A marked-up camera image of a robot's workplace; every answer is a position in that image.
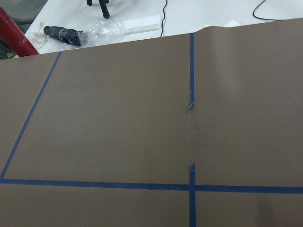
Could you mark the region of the white plastic bar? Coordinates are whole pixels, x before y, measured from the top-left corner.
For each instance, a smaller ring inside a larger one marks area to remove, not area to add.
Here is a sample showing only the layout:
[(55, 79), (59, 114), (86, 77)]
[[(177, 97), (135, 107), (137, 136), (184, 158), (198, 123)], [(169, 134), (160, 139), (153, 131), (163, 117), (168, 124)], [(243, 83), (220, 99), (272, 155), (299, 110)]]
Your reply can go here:
[(123, 35), (134, 35), (139, 33), (157, 31), (160, 28), (160, 17), (141, 17), (123, 21)]

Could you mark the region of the white crumpled tissue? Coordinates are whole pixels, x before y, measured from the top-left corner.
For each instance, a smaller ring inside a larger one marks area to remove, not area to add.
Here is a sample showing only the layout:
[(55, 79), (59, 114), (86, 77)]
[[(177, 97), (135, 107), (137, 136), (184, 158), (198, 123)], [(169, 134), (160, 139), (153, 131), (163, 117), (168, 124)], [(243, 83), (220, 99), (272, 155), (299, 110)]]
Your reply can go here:
[(41, 49), (47, 43), (47, 35), (44, 33), (44, 23), (37, 22), (27, 33), (27, 38), (36, 49)]

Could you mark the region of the crumpled clear plastic wrap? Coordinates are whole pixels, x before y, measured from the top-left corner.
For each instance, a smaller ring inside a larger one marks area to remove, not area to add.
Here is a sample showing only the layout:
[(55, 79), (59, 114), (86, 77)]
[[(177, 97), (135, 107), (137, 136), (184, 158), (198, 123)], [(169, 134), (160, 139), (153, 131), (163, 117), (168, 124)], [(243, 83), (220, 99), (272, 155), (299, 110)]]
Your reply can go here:
[(58, 51), (118, 43), (123, 40), (124, 33), (125, 28), (119, 19), (100, 21), (86, 31), (70, 32), (67, 41), (59, 45)]

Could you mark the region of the black tripod legs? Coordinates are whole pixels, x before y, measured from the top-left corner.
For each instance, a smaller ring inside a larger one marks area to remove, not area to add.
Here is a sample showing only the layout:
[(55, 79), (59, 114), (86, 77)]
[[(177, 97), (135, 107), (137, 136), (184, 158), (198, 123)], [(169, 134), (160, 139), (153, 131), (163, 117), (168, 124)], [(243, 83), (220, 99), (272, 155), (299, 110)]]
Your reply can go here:
[[(107, 9), (107, 4), (109, 3), (109, 0), (98, 0), (98, 2), (102, 11), (103, 18), (109, 19), (110, 14)], [(86, 3), (88, 6), (92, 6), (93, 0), (86, 0)]]

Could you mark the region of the red cylinder can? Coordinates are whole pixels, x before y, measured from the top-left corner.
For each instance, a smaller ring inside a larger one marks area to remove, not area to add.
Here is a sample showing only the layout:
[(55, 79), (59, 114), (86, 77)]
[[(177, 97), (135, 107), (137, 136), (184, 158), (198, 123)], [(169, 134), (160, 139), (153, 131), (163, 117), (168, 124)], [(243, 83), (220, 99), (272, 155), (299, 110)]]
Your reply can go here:
[(0, 8), (0, 37), (18, 57), (39, 54), (3, 8)]

